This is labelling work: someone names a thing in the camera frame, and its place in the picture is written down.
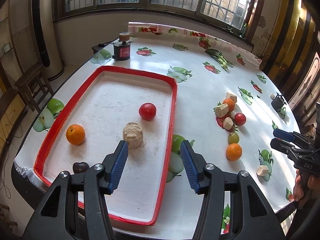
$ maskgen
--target tomato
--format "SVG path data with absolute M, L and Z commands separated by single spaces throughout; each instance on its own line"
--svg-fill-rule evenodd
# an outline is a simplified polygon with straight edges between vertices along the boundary
M 242 113 L 236 113 L 234 119 L 235 119 L 236 125 L 244 125 L 245 122 L 247 121 L 247 118 Z
M 140 116 L 145 120 L 152 120 L 156 116 L 156 107 L 152 103 L 144 103 L 139 108 Z

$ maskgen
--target window frame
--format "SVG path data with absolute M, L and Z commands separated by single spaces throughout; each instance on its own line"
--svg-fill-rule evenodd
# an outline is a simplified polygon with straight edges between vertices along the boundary
M 74 9 L 71 11 L 66 12 L 65 11 L 65 0 L 52 0 L 53 5 L 52 8 L 54 8 L 54 14 L 53 18 L 54 20 L 59 20 L 64 17 L 69 17 L 72 15 L 82 14 L 86 12 L 95 12 L 95 11 L 108 11 L 112 9 L 147 9 L 147 10 L 154 10 L 155 12 L 166 12 L 166 13 L 172 13 L 177 15 L 183 15 L 190 18 L 194 18 L 198 21 L 202 21 L 204 24 L 211 24 L 215 25 L 218 28 L 232 28 L 233 34 L 240 35 L 241 30 L 238 30 L 237 28 L 229 25 L 228 23 L 225 23 L 223 21 L 220 21 L 218 19 L 215 19 L 213 17 L 210 17 L 208 15 L 205 15 L 201 13 L 202 6 L 205 6 L 205 3 L 203 3 L 203 0 L 198 0 L 196 11 L 191 11 L 184 8 L 179 8 L 175 6 L 170 5 L 162 5 L 162 4 L 153 4 L 151 3 L 151 0 L 139 0 L 139 2 L 126 2 L 126 3 L 109 3 L 109 4 L 98 4 L 98 0 L 93 0 L 92 6 L 87 6 L 83 8 Z M 252 9 L 254 5 L 255 0 L 250 0 L 248 11 L 244 20 L 243 24 L 247 24 L 247 28 L 251 28 L 251 26 L 248 26 L 250 16 L 252 14 Z

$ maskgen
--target dark plum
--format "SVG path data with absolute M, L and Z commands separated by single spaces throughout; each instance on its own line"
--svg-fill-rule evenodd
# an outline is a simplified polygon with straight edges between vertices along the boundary
M 90 166 L 89 166 L 89 164 L 86 163 L 86 162 L 80 162 L 80 163 L 75 162 L 75 163 L 72 165 L 72 170 L 73 170 L 73 173 L 74 173 L 74 174 L 81 173 L 81 172 L 85 172 L 85 171 L 87 171 L 89 168 L 90 168 Z

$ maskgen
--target red label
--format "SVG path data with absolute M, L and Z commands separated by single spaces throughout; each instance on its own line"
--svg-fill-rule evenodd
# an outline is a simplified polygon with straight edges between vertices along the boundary
M 130 56 L 130 46 L 125 48 L 120 48 L 119 57 L 129 57 Z

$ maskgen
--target windowsill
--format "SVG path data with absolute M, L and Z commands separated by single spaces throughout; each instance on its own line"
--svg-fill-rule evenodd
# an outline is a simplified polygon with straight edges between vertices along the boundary
M 70 16 L 62 17 L 62 18 L 60 18 L 58 20 L 55 20 L 53 22 L 56 23 L 56 22 L 59 22 L 59 21 L 62 21 L 62 20 L 70 19 L 70 18 L 73 18 L 73 17 L 79 17 L 79 16 L 83 16 L 83 15 L 88 15 L 88 14 L 95 14 L 95 13 L 101 13 L 101 12 L 117 12 L 117 11 L 154 12 L 154 13 L 160 13 L 160 14 L 166 14 L 166 15 L 174 15 L 174 16 L 177 16 L 177 17 L 180 17 L 180 18 L 192 20 L 192 21 L 207 25 L 207 26 L 212 27 L 214 29 L 217 29 L 217 30 L 219 30 L 221 32 L 224 32 L 224 33 L 226 33 L 228 35 L 231 35 L 232 37 L 234 37 L 234 38 L 238 39 L 239 41 L 251 46 L 252 48 L 254 47 L 254 45 L 251 42 L 247 41 L 244 38 L 239 37 L 235 33 L 229 32 L 229 31 L 227 31 L 227 30 L 225 30 L 225 29 L 223 29 L 223 28 L 221 28 L 219 26 L 216 26 L 216 25 L 213 25 L 211 23 L 205 22 L 205 21 L 203 21 L 201 19 L 198 19 L 198 18 L 194 18 L 194 17 L 190 17 L 190 16 L 178 14 L 178 13 L 172 13 L 172 12 L 168 12 L 168 11 L 161 11 L 161 10 L 152 10 L 152 9 L 144 9 L 144 8 L 97 9 L 97 10 L 92 10 L 92 11 L 88 11 L 88 12 L 82 12 L 82 13 L 77 13 L 77 14 L 73 14 L 73 15 L 70 15 Z

